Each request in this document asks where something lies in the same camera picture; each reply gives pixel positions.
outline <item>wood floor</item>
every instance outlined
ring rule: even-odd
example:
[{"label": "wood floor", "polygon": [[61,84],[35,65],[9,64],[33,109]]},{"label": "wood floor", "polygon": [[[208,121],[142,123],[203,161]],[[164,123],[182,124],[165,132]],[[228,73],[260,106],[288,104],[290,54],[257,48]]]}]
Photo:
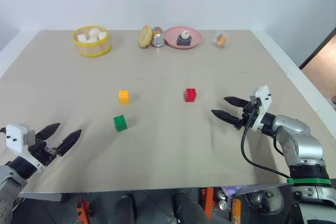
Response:
[{"label": "wood floor", "polygon": [[302,72],[326,99],[336,96],[336,35],[303,68]]}]

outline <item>black cable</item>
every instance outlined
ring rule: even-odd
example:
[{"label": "black cable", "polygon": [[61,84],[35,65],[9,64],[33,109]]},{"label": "black cable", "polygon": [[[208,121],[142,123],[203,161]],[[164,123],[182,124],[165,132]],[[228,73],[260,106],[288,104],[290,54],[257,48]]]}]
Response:
[{"label": "black cable", "polygon": [[278,147],[277,147],[277,139],[276,139],[275,137],[273,138],[273,147],[274,147],[274,149],[275,149],[280,155],[283,156],[282,151],[279,150]]},{"label": "black cable", "polygon": [[273,169],[271,169],[271,168],[269,168],[269,167],[262,166],[262,165],[258,165],[258,164],[256,164],[256,163],[252,162],[252,161],[249,160],[249,159],[247,158],[247,156],[245,155],[245,151],[244,151],[245,137],[246,137],[246,134],[247,134],[248,129],[250,128],[250,124],[251,124],[251,121],[252,121],[252,118],[253,118],[255,112],[256,112],[256,109],[255,109],[255,108],[252,108],[252,110],[251,110],[251,114],[250,114],[250,116],[249,116],[249,118],[248,118],[248,121],[247,121],[247,123],[246,123],[245,129],[244,129],[244,132],[243,132],[243,136],[241,137],[241,139],[242,139],[242,141],[241,141],[241,143],[240,143],[240,150],[241,150],[241,152],[242,152],[241,154],[243,155],[244,159],[245,159],[248,163],[250,163],[251,165],[256,166],[256,167],[258,167],[258,168],[260,168],[260,169],[267,170],[267,171],[272,172],[272,173],[276,173],[276,174],[278,174],[278,175],[280,175],[280,176],[283,176],[283,177],[285,177],[285,178],[289,178],[289,176],[287,176],[286,174],[283,174],[283,173],[281,173],[281,172],[278,172],[277,170],[273,170]]}]

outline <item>pink plate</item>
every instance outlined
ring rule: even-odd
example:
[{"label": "pink plate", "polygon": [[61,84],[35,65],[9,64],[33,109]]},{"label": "pink plate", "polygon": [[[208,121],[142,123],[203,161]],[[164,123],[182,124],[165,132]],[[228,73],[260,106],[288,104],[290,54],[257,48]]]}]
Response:
[{"label": "pink plate", "polygon": [[[191,35],[190,46],[179,46],[177,44],[177,38],[184,30],[189,31]],[[169,28],[164,32],[164,37],[168,45],[178,49],[190,49],[196,47],[202,39],[201,34],[197,30],[186,26],[174,26],[172,28]]]}]

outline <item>yellow block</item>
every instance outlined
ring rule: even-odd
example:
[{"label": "yellow block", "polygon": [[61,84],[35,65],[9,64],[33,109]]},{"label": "yellow block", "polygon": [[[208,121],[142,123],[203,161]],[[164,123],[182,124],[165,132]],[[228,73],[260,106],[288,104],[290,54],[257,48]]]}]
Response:
[{"label": "yellow block", "polygon": [[130,95],[129,95],[128,90],[119,91],[119,102],[122,105],[131,104]]}]

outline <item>table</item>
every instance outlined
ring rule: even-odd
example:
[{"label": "table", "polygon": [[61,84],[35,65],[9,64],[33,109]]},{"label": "table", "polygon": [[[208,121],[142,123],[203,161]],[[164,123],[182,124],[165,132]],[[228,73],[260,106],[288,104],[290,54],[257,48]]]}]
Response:
[{"label": "table", "polygon": [[[83,129],[78,143],[24,192],[66,193],[222,185],[281,183],[285,179],[254,168],[240,153],[242,131],[211,114],[241,110],[224,96],[248,99],[267,84],[269,112],[305,121],[321,142],[327,169],[335,177],[335,139],[286,73],[251,31],[227,31],[230,42],[217,48],[214,31],[201,31],[193,49],[137,46],[139,31],[111,31],[112,51],[99,58],[78,55],[71,31],[40,31],[0,80],[0,125],[21,123],[37,131],[60,122],[48,140],[57,146]],[[195,88],[194,103],[183,92]],[[118,91],[129,90],[131,105],[120,105]],[[117,132],[113,117],[124,115],[129,129]],[[245,150],[260,164],[288,174],[272,140],[249,132]],[[1,136],[1,163],[14,155]]]}]

